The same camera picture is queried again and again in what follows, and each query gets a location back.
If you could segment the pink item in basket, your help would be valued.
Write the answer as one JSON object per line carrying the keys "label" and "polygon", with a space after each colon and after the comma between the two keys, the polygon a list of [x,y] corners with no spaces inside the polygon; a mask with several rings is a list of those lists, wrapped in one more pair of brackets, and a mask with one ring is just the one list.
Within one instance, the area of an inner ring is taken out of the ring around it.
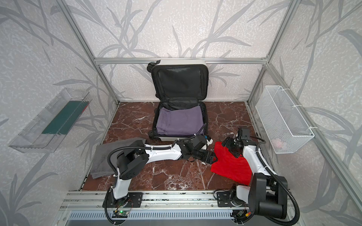
{"label": "pink item in basket", "polygon": [[274,149],[284,149],[285,147],[285,143],[279,138],[273,139],[271,143]]}

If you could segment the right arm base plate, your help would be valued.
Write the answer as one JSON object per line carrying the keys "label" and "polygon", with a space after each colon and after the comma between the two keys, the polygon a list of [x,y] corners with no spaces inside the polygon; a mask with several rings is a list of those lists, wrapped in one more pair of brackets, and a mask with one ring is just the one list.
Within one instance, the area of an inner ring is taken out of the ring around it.
{"label": "right arm base plate", "polygon": [[231,192],[230,191],[216,191],[214,193],[214,198],[217,200],[218,207],[228,207],[228,208],[247,208],[248,205],[245,202],[241,202],[240,204],[233,204],[231,200]]}

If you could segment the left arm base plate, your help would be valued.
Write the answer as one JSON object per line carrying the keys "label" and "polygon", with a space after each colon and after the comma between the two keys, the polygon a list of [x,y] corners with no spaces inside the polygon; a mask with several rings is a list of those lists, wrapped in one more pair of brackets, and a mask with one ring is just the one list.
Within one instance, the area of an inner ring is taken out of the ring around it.
{"label": "left arm base plate", "polygon": [[103,208],[139,208],[141,206],[143,193],[130,192],[121,199],[115,199],[113,192],[107,193],[107,198],[104,200]]}

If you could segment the purple trousers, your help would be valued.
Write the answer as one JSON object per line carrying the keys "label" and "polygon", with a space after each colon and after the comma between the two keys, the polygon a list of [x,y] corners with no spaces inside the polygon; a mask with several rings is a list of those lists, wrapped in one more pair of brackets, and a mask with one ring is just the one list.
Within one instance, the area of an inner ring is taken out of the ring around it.
{"label": "purple trousers", "polygon": [[191,136],[204,131],[204,120],[201,107],[195,106],[190,109],[168,110],[162,108],[156,123],[159,135],[168,136]]}

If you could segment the red t-shirt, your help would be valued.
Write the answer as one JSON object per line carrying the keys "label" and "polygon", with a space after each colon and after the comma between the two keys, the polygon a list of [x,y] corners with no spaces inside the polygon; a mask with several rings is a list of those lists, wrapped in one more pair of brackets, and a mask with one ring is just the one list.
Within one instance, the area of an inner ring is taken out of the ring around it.
{"label": "red t-shirt", "polygon": [[248,186],[250,184],[252,170],[243,156],[236,158],[229,152],[228,148],[222,146],[221,142],[216,142],[214,153],[218,160],[212,164],[211,172],[241,185]]}

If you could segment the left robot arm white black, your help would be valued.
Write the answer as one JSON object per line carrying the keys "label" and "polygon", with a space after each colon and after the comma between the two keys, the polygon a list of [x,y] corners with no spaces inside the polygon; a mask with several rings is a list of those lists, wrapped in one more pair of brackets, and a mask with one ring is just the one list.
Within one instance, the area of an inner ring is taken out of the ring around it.
{"label": "left robot arm white black", "polygon": [[115,201],[126,198],[131,180],[149,163],[163,160],[188,160],[192,157],[211,165],[218,161],[216,154],[207,149],[212,143],[212,139],[201,136],[176,140],[171,145],[160,146],[144,144],[137,140],[131,146],[116,148],[107,156],[107,163],[116,178],[109,191]]}

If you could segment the clear plastic wall tray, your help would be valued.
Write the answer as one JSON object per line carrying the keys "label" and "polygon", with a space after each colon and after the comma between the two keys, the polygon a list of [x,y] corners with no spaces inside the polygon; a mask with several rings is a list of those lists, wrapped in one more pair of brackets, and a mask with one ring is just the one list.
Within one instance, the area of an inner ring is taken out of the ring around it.
{"label": "clear plastic wall tray", "polygon": [[9,143],[21,153],[53,153],[91,103],[88,91],[64,88]]}

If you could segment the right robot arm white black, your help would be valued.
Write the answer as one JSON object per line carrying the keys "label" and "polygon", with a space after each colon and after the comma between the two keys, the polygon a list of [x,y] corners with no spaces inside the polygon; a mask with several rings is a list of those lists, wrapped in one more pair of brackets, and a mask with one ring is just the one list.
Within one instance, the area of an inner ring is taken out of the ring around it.
{"label": "right robot arm white black", "polygon": [[254,136],[227,137],[222,142],[235,157],[243,156],[252,171],[250,185],[237,185],[230,190],[230,204],[248,206],[250,217],[259,215],[281,226],[293,226],[300,219],[300,208],[286,179],[278,176],[265,160],[260,149],[265,143]]}

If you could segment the white hard-shell suitcase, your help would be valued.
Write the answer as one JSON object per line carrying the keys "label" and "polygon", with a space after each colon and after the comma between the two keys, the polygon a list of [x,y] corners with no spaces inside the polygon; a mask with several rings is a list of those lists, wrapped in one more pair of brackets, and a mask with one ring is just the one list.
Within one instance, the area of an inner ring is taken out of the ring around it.
{"label": "white hard-shell suitcase", "polygon": [[173,111],[190,109],[198,105],[202,110],[205,128],[202,133],[196,135],[206,135],[208,133],[208,115],[203,102],[207,96],[209,83],[209,69],[206,62],[202,59],[161,59],[149,63],[147,71],[151,74],[156,97],[160,100],[155,110],[149,138],[174,141],[178,138],[191,137],[192,135],[159,135],[156,123],[162,108]]}

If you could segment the green circuit board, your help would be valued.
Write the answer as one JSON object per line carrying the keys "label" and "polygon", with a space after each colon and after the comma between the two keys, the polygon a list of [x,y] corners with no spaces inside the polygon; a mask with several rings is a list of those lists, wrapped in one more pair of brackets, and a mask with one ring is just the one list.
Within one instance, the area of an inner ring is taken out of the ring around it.
{"label": "green circuit board", "polygon": [[112,212],[111,217],[116,219],[128,218],[130,210],[116,210]]}

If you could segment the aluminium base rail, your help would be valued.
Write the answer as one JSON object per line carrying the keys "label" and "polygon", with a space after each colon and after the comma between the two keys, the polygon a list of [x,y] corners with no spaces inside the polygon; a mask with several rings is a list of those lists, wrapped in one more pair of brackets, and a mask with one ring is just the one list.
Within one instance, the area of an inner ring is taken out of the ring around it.
{"label": "aluminium base rail", "polygon": [[[242,210],[247,208],[218,207],[212,190],[155,190],[138,191],[143,193],[139,208],[108,208],[109,210]],[[92,210],[100,211],[106,191],[68,192],[60,206],[61,211]]]}

